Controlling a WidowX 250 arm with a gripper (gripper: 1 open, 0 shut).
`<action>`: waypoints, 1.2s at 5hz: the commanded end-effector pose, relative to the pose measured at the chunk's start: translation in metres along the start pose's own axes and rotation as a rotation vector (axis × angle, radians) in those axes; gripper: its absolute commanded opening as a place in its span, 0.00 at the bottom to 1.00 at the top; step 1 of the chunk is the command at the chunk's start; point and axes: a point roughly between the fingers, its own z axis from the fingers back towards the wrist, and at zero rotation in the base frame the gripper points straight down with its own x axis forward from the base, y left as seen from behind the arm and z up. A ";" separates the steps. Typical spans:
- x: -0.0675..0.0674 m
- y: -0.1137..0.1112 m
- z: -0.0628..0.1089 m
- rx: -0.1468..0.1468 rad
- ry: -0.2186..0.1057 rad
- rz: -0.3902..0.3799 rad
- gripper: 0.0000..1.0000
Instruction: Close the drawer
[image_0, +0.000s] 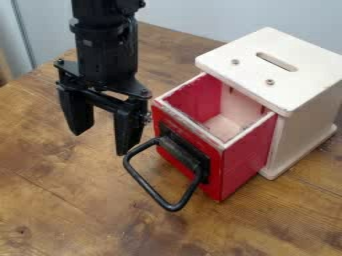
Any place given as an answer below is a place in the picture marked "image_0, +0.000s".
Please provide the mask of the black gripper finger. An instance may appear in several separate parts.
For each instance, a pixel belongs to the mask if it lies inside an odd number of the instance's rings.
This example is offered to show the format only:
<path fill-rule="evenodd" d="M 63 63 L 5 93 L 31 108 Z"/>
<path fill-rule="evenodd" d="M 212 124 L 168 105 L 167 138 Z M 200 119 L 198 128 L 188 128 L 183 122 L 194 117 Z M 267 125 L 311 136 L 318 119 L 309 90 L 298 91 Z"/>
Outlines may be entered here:
<path fill-rule="evenodd" d="M 127 100 L 113 114 L 116 154 L 123 156 L 140 143 L 148 104 L 142 100 Z"/>

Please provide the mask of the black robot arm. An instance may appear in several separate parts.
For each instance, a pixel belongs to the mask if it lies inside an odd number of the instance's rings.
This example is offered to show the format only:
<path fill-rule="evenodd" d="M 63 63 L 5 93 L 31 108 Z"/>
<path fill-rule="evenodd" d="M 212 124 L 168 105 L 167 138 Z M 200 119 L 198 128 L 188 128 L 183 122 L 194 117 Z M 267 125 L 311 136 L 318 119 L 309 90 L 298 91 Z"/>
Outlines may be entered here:
<path fill-rule="evenodd" d="M 139 144 L 151 91 L 138 81 L 138 21 L 144 0 L 71 0 L 77 59 L 59 59 L 56 89 L 73 134 L 95 123 L 93 109 L 113 114 L 116 154 Z"/>

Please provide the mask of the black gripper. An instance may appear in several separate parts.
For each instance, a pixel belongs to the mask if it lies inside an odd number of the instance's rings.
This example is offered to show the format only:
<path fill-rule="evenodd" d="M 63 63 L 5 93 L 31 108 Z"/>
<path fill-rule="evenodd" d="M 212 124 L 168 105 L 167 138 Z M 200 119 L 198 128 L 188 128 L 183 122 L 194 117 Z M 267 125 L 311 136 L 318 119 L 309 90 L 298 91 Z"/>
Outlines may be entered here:
<path fill-rule="evenodd" d="M 138 23 L 131 15 L 76 16 L 77 59 L 57 60 L 57 94 L 64 118 L 79 136 L 93 126 L 96 107 L 116 113 L 127 100 L 148 104 L 151 91 L 138 81 Z"/>

